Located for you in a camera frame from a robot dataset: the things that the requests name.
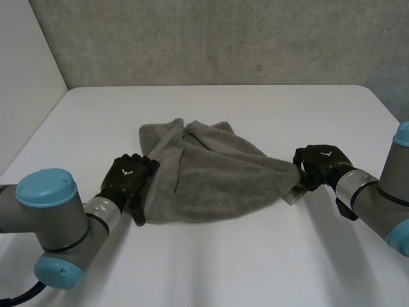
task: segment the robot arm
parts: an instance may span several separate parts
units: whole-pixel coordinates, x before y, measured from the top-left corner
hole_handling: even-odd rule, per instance
[[[304,166],[302,184],[308,190],[331,186],[344,217],[361,218],[389,246],[409,256],[409,122],[399,126],[379,180],[354,168],[334,146],[299,148],[294,163]]]
[[[138,155],[116,159],[101,193],[85,206],[69,172],[32,173],[17,185],[0,187],[0,229],[34,232],[44,250],[34,268],[36,277],[53,288],[71,289],[119,223],[126,205],[134,219],[144,221],[139,191],[157,168],[156,161]]]

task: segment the white table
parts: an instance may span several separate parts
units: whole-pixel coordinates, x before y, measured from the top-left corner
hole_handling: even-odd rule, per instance
[[[73,174],[83,201],[112,161],[140,152],[145,123],[227,120],[272,157],[337,145],[379,177],[398,122],[360,86],[169,86],[69,91],[0,178],[43,168]],[[341,217],[322,187],[295,206],[280,200],[241,219],[146,225],[123,216],[81,284],[47,289],[24,306],[404,306],[409,260],[361,221]],[[34,285],[34,235],[0,237],[0,297]]]

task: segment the blue joint cap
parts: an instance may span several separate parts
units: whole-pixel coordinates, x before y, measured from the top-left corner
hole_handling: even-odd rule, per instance
[[[77,184],[65,169],[50,168],[23,178],[15,197],[31,208],[51,208],[65,204],[77,195]]]
[[[395,226],[385,241],[403,256],[409,257],[409,219]]]
[[[71,262],[53,257],[40,257],[34,266],[34,274],[47,286],[63,290],[73,289],[84,275]]]
[[[404,122],[399,125],[394,136],[394,143],[409,147],[409,122]]]

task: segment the cloth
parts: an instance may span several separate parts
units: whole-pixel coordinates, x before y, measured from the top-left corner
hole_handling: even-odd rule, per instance
[[[139,130],[143,155],[160,167],[142,199],[147,223],[209,222],[257,211],[300,180],[293,163],[269,158],[229,123],[207,126],[181,118]]]

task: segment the black cable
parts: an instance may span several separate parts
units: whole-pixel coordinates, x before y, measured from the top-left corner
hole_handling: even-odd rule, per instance
[[[8,299],[0,299],[0,307],[13,307],[17,306],[19,304],[22,304],[30,299],[32,299],[34,296],[39,294],[46,285],[44,285],[41,281],[35,284],[33,288],[28,290],[26,293],[19,295],[13,299],[8,298]]]

